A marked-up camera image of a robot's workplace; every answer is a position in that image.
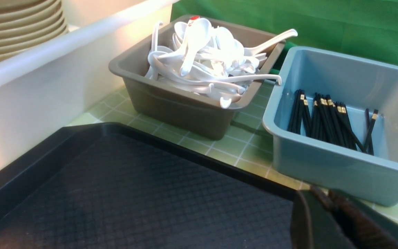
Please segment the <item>black tray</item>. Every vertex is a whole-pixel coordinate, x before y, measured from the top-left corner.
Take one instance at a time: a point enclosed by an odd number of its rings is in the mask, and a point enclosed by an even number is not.
[[[291,248],[293,189],[117,123],[0,171],[0,249]]]

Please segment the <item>blue plastic bin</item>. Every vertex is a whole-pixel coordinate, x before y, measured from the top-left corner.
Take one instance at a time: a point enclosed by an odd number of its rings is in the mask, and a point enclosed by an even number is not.
[[[274,135],[278,172],[381,205],[398,203],[398,66],[310,47],[293,47],[283,63],[263,125]],[[363,143],[364,110],[379,110],[372,133],[375,156],[286,131],[294,92],[330,94],[348,106],[352,129]]]

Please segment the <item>green tablecloth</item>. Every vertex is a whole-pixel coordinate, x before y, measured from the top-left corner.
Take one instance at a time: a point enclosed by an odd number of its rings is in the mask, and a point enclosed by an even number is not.
[[[295,28],[294,44],[398,65],[398,0],[181,0],[173,5],[172,19],[185,14],[276,34]]]

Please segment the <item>plastic bin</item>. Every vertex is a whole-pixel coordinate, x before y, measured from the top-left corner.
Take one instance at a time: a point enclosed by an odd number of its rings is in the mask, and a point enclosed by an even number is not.
[[[382,205],[398,203],[398,66],[309,47],[294,47],[283,63],[263,117],[274,135],[273,165],[280,173],[327,188],[339,188]],[[330,94],[348,106],[359,140],[364,110],[379,110],[371,156],[286,131],[294,92]]]
[[[192,16],[182,16],[161,28],[158,43],[169,46],[174,24],[178,21],[187,22],[190,17]],[[228,28],[246,47],[257,46],[275,36],[228,22],[209,20],[214,27],[219,25]],[[213,140],[219,140],[224,136],[235,112],[250,103],[262,84],[262,81],[253,82],[238,102],[232,103],[228,109],[222,109],[217,100],[145,78],[144,75],[150,66],[147,61],[150,47],[151,36],[148,36],[109,64],[112,73],[123,77],[134,109]],[[281,43],[265,51],[268,59],[261,67],[260,74],[269,73],[283,47],[284,43]]]
[[[0,62],[0,169],[120,88],[108,63],[168,23],[175,2],[63,0],[79,29]]]

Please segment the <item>stacked plate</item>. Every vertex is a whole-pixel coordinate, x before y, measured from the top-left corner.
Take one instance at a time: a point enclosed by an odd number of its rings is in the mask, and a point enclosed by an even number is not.
[[[0,61],[67,32],[61,0],[0,0]]]

